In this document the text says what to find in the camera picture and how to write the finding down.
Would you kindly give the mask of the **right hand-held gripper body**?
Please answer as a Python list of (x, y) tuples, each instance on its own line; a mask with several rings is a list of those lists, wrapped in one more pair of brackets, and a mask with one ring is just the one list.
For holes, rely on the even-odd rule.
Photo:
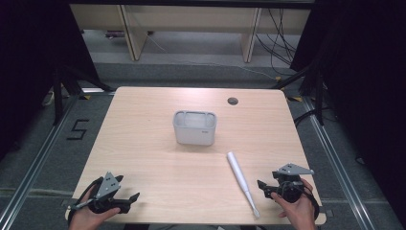
[(314, 174), (314, 171), (293, 163), (288, 163), (272, 172), (272, 174), (279, 183), (276, 193), (282, 196), (287, 202), (294, 203), (305, 190), (301, 174)]

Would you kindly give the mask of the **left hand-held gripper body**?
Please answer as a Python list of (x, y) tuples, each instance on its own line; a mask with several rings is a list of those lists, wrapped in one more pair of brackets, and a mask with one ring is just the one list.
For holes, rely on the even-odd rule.
[(111, 172), (94, 180), (78, 198), (68, 207), (69, 213), (88, 207), (96, 214), (104, 213), (113, 208), (120, 208), (120, 214), (127, 214), (131, 208), (128, 199), (116, 199), (114, 195), (121, 189), (120, 183)]

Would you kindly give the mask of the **person's right hand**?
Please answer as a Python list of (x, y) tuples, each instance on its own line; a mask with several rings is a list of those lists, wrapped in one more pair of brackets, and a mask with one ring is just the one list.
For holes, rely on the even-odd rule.
[(296, 230), (317, 230), (315, 208), (306, 195), (301, 195), (295, 203), (285, 201), (277, 193), (272, 193), (271, 197), (282, 207), (282, 211), (278, 214), (279, 218), (287, 218)]

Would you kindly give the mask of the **person's left hand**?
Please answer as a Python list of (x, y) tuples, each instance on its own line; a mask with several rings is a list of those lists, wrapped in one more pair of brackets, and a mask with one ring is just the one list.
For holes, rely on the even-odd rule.
[(77, 210), (71, 219), (68, 230), (98, 230), (106, 220), (120, 213), (120, 208), (113, 208), (104, 213), (96, 214), (88, 207)]

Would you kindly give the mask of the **white electric toothbrush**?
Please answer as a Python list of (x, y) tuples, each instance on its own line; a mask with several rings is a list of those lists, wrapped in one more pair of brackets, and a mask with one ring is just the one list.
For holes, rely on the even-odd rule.
[(240, 189), (243, 191), (244, 195), (246, 196), (246, 198), (252, 208), (254, 216), (258, 219), (260, 217), (259, 211), (255, 205), (254, 199), (251, 196), (249, 186), (248, 186), (245, 176), (240, 168), (237, 158), (235, 157), (235, 155), (232, 151), (229, 151), (227, 153), (227, 160), (235, 175), (235, 178), (237, 180), (237, 183), (238, 183)]

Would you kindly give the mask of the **white plastic holder box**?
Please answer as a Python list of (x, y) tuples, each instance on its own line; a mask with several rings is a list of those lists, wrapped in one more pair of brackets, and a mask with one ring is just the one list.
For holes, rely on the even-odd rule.
[(212, 112), (176, 111), (172, 120), (176, 141), (183, 145), (210, 146), (214, 143), (216, 122)]

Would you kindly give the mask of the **black metal stand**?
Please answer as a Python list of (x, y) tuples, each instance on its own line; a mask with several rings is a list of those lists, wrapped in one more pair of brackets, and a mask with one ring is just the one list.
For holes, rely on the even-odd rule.
[(78, 68), (69, 65), (59, 65), (53, 73), (53, 89), (55, 100), (55, 119), (54, 125), (57, 125), (63, 117), (62, 107), (62, 87), (65, 87), (70, 95), (78, 96), (83, 93), (79, 86), (79, 80), (87, 81), (105, 92), (114, 92), (115, 88), (100, 81), (97, 73), (88, 75)]
[(297, 81), (301, 77), (304, 77), (304, 80), (300, 86), (299, 92), (302, 96), (308, 96), (311, 93), (314, 93), (315, 96), (315, 107), (306, 112), (303, 115), (303, 118), (306, 116), (314, 115), (316, 120), (322, 126), (323, 121), (323, 74), (321, 70), (314, 64), (309, 64), (304, 69), (300, 70), (296, 74), (290, 76), (285, 80), (277, 82), (272, 89), (282, 89), (288, 84)]

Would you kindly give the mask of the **black curtain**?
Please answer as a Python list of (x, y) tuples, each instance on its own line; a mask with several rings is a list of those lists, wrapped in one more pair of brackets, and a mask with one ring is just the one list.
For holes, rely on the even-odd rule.
[(0, 0), (0, 160), (22, 136), (56, 72), (99, 76), (65, 0)]
[(406, 227), (406, 0), (314, 0), (291, 67), (311, 61)]

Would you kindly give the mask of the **beige wooden desk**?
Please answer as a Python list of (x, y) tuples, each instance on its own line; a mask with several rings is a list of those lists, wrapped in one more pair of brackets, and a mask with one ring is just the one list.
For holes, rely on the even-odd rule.
[(122, 31), (129, 55), (140, 58), (149, 32), (232, 33), (240, 35), (249, 62), (257, 34), (301, 35), (309, 10), (72, 4), (82, 30)]

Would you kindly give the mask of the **metal floor rail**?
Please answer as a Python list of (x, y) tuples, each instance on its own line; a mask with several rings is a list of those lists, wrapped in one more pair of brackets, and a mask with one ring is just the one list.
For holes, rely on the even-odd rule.
[(56, 122), (51, 106), (41, 110), (0, 162), (0, 230), (11, 228), (78, 99), (70, 96), (62, 102), (62, 115)]
[(321, 141), (327, 158), (337, 176), (337, 180), (350, 205), (350, 208), (360, 226), (360, 229), (375, 230), (375, 226), (372, 223), (368, 209), (361, 200), (360, 195), (356, 191), (349, 175), (345, 171), (345, 168), (327, 134), (325, 127), (320, 124), (315, 115), (311, 115), (310, 120), (319, 137), (319, 140)]

